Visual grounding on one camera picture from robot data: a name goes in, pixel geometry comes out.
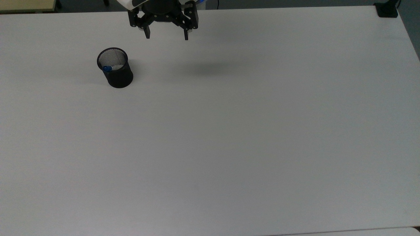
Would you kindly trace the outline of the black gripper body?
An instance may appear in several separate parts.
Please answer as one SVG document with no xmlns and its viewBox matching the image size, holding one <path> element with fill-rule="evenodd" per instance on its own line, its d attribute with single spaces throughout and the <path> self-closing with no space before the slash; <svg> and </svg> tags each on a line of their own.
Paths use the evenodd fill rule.
<svg viewBox="0 0 420 236">
<path fill-rule="evenodd" d="M 131 27 L 149 31 L 154 22 L 173 23 L 184 31 L 199 27 L 198 0 L 139 0 L 132 1 L 134 8 L 128 10 Z"/>
</svg>

